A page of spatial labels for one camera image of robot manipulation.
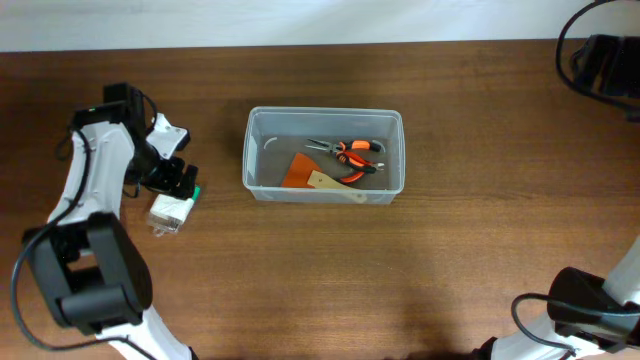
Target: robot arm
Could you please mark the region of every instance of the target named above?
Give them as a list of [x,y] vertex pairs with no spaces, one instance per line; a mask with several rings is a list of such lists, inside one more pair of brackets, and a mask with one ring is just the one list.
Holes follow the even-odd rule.
[[566,344],[566,349],[534,342],[522,331],[506,338],[492,339],[477,350],[482,360],[559,360],[581,359],[605,352],[617,353],[626,348],[640,347],[640,237],[624,259],[611,271],[609,278],[598,278],[585,272],[562,270],[549,291],[560,301],[595,311],[632,312],[630,316],[586,314],[549,304],[527,330],[535,336]]
[[[197,168],[189,165],[183,174],[184,161],[173,156],[187,145],[188,130],[171,126],[162,114],[154,114],[154,127],[147,130],[143,101],[139,90],[116,84],[104,88],[103,105],[76,112],[71,168],[49,222],[68,211],[86,176],[84,191],[27,260],[58,325],[98,339],[125,338],[147,353],[110,342],[127,359],[197,359],[151,305],[149,270],[119,221],[125,183],[179,199],[195,189]],[[24,241],[38,231],[28,230]],[[89,256],[95,265],[73,266]]]

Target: orange-handled pliers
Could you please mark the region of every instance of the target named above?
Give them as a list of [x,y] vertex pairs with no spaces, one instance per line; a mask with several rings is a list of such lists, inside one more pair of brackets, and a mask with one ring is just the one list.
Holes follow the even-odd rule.
[[365,160],[357,154],[348,151],[352,149],[363,149],[379,152],[382,149],[382,146],[372,141],[355,140],[340,142],[339,144],[332,144],[330,142],[314,139],[307,140],[321,146],[318,147],[306,145],[308,148],[327,151],[330,154],[335,154],[338,161],[356,170],[355,174],[338,180],[343,184],[351,184],[353,182],[356,182],[357,180],[362,178],[364,174],[373,174],[376,172],[376,170],[382,170],[382,167],[384,166],[384,163],[372,163],[371,161]]

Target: wooden handle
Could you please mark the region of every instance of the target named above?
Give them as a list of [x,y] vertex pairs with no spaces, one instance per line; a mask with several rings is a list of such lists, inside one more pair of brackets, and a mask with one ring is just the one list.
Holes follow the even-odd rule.
[[[307,181],[307,184],[313,186],[316,189],[348,190],[351,192],[359,191],[346,185],[342,185],[339,182],[333,180],[330,176],[315,170],[311,172],[311,176],[309,176],[309,181]],[[340,195],[353,200],[358,204],[362,204],[367,201],[367,195],[365,194],[349,193]]]

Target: wood grain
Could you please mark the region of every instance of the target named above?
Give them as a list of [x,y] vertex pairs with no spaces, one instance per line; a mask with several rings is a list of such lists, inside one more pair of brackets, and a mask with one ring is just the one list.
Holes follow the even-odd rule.
[[[640,233],[640,130],[565,89],[553,47],[1,54],[0,286],[22,231],[61,194],[68,164],[52,151],[73,110],[126,80],[192,132],[183,155],[204,192],[183,231],[152,236],[148,192],[125,199],[122,214],[156,308],[201,358],[401,358],[508,335],[515,296],[545,292],[565,266],[606,276]],[[390,206],[256,202],[241,167],[247,117],[260,105],[399,111],[405,190]],[[28,272],[20,287],[38,335],[81,338],[53,324]],[[109,347],[43,353],[20,335],[8,296],[0,303],[4,358],[117,358]]]

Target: clear plastic bin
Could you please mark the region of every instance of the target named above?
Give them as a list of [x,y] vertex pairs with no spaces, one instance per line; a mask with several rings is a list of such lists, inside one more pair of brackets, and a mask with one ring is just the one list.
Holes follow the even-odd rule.
[[[333,178],[353,172],[335,155],[305,147],[314,145],[308,138],[332,143],[375,140],[383,145],[383,152],[355,152],[372,162],[384,163],[384,170],[365,175],[351,186],[353,190],[280,187],[298,152],[309,156]],[[404,188],[404,168],[402,117],[396,111],[257,107],[249,114],[242,182],[257,200],[389,204]],[[361,201],[354,201],[353,195]]]

